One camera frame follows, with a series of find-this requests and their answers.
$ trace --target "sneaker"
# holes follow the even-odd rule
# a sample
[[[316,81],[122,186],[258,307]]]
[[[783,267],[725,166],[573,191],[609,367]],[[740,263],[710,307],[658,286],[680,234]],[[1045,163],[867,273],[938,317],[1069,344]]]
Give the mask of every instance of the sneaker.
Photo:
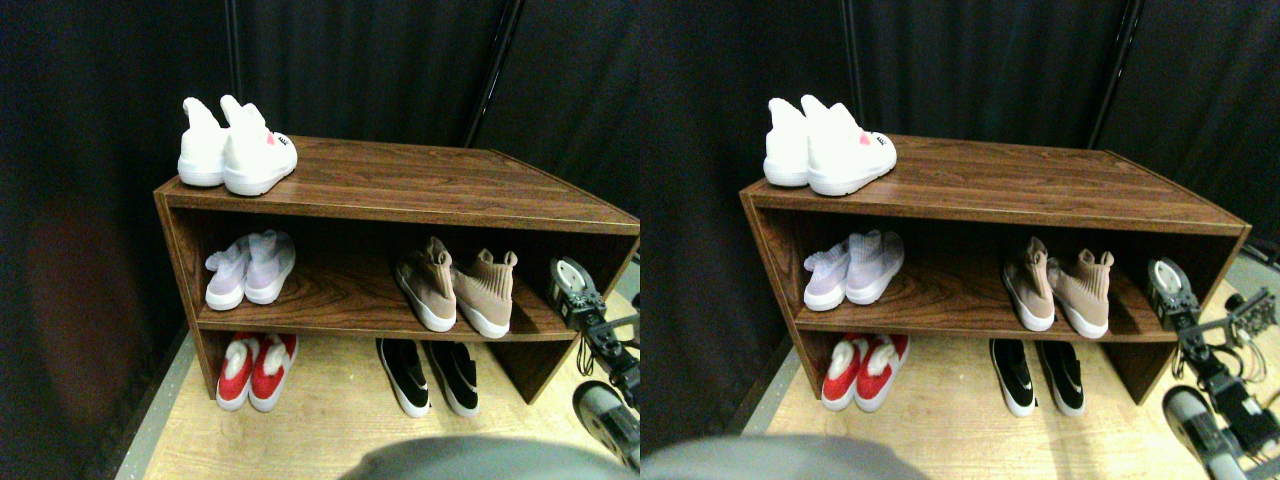
[[[810,255],[804,269],[813,271],[804,288],[804,305],[813,311],[827,311],[845,301],[845,275],[849,274],[847,242],[840,242],[826,252]]]
[[[1048,285],[1048,251],[1032,237],[1027,250],[1009,259],[1000,276],[1014,297],[1018,319],[1032,332],[1053,326],[1053,292]]]
[[[293,361],[298,357],[298,335],[294,334],[268,334],[262,342],[262,349],[257,353],[253,366],[253,378],[250,384],[253,387],[248,401],[253,408],[266,413],[275,408],[280,401],[280,392],[284,390],[284,379],[293,367]]]
[[[431,237],[426,252],[412,251],[396,266],[396,283],[408,297],[419,321],[431,332],[448,332],[458,320],[453,294],[453,259],[439,238]]]
[[[809,125],[786,100],[769,100],[773,129],[764,136],[764,178],[780,187],[809,184]]]
[[[195,187],[223,184],[227,168],[227,128],[218,124],[214,114],[200,100],[182,101],[191,127],[182,133],[182,154],[178,155],[178,178]]]
[[[858,305],[872,305],[884,294],[890,280],[902,269],[906,251],[897,233],[851,234],[849,273],[845,274],[845,297]]]
[[[266,193],[298,165],[298,150],[282,133],[271,133],[253,104],[241,106],[224,95],[223,114],[230,124],[223,182],[232,193],[255,197]]]
[[[261,337],[259,333],[237,333],[227,344],[223,374],[218,376],[216,396],[218,406],[223,410],[234,412],[244,406]]]
[[[516,253],[494,264],[493,253],[481,250],[467,271],[454,270],[453,292],[458,310],[485,338],[502,338],[511,329],[511,285]]]
[[[1066,342],[1036,342],[1041,351],[1044,378],[1053,387],[1053,403],[1066,416],[1084,415],[1084,388],[1080,384],[1080,361],[1075,347]]]
[[[859,333],[845,334],[831,351],[831,366],[827,378],[822,380],[822,406],[838,412],[854,401],[858,374],[863,371],[863,358],[867,357],[867,338]]]
[[[224,251],[205,259],[205,268],[214,273],[205,287],[205,303],[214,310],[232,310],[244,300],[244,275],[248,271],[248,236],[241,237]]]
[[[293,262],[297,260],[293,239],[284,232],[251,233],[248,251],[244,297],[257,305],[271,303],[280,296],[284,279],[293,271]]]
[[[1084,338],[1100,338],[1107,333],[1107,289],[1111,288],[1111,252],[1103,252],[1094,261],[1093,252],[1080,251],[1075,265],[1061,266],[1057,259],[1048,260],[1048,283],[1053,297],[1062,306],[1062,314]]]
[[[401,408],[413,419],[426,415],[431,408],[431,399],[426,376],[422,375],[422,361],[417,357],[417,346],[413,340],[394,338],[379,338],[376,343],[378,358],[383,361],[383,370],[387,370],[387,378],[392,380]]]
[[[422,342],[422,349],[431,361],[431,370],[444,387],[444,397],[461,416],[474,417],[480,413],[480,397],[476,393],[476,362],[471,352],[461,342]]]
[[[869,340],[867,351],[869,353],[863,358],[863,369],[854,384],[858,392],[854,403],[870,413],[879,410],[888,398],[893,378],[902,370],[906,355],[911,352],[911,339],[908,335],[876,335]]]
[[[1032,372],[1027,367],[1027,352],[1023,340],[1004,338],[991,339],[991,361],[1000,376],[1000,389],[1005,392],[1005,404],[1015,417],[1032,415],[1036,408],[1036,390],[1032,388]]]
[[[858,127],[845,105],[827,109],[813,95],[805,95],[800,106],[809,123],[809,187],[815,193],[856,192],[897,164],[893,142]]]

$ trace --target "white sneaker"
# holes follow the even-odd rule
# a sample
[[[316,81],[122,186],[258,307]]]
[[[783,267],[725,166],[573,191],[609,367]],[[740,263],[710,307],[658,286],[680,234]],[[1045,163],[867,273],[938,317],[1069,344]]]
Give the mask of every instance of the white sneaker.
[[[845,274],[845,297],[858,305],[879,300],[888,282],[902,269],[906,251],[897,233],[851,234],[847,241],[849,273]]]
[[[845,275],[849,273],[846,242],[840,242],[826,252],[810,255],[804,269],[813,271],[804,288],[804,305],[813,311],[827,311],[845,301]]]
[[[764,136],[764,178],[780,187],[809,184],[809,125],[786,100],[769,100],[773,129]]]
[[[856,192],[897,164],[893,142],[858,127],[844,104],[827,109],[813,95],[805,95],[800,106],[809,120],[809,187],[814,192]]]
[[[227,189],[250,197],[266,193],[293,173],[298,150],[289,137],[266,128],[266,120],[253,104],[241,106],[234,97],[224,95],[221,105],[230,124],[223,172]]]
[[[191,127],[182,133],[182,154],[178,156],[178,178],[195,187],[223,184],[227,160],[227,129],[218,124],[214,114],[200,100],[182,101]]]
[[[297,252],[284,232],[266,230],[248,236],[250,262],[244,275],[244,296],[257,305],[271,303],[280,296],[284,279],[293,271]]]

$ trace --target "white high-top sneaker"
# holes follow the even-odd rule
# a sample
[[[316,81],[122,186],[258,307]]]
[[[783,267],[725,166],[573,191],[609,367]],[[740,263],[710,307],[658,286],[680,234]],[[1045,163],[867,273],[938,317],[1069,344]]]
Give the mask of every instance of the white high-top sneaker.
[[[227,129],[218,124],[214,114],[200,100],[182,101],[191,127],[182,133],[182,154],[178,156],[178,178],[195,187],[223,184],[227,147]]]
[[[227,169],[223,180],[232,193],[259,196],[298,165],[298,150],[289,137],[271,133],[253,104],[241,106],[230,95],[221,99],[230,124],[227,136]]]
[[[809,125],[786,100],[769,100],[773,129],[764,136],[764,178],[780,187],[809,184]]]
[[[800,105],[809,119],[809,187],[814,192],[856,192],[897,164],[893,142],[858,127],[844,104],[827,109],[813,95],[805,95]]]

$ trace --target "shelf top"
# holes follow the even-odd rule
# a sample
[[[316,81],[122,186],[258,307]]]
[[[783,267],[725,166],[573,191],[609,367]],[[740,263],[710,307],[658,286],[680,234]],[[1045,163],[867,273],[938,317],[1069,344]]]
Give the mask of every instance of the shelf top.
[[[292,140],[297,169],[260,197],[191,187],[177,177],[156,196],[183,209],[640,234],[635,216],[497,151]]]
[[[764,179],[755,207],[1239,236],[1244,220],[1108,151],[890,136],[897,165],[845,197]]]

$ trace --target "pink sneaker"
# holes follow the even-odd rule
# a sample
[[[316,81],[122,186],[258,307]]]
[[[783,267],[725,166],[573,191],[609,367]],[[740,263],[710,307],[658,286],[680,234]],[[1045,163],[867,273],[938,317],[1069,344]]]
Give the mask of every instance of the pink sneaker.
[[[870,339],[869,351],[863,371],[858,374],[858,397],[854,398],[858,408],[868,413],[884,404],[888,390],[893,388],[893,376],[902,370],[906,355],[911,352],[911,339],[908,335],[876,335]]]

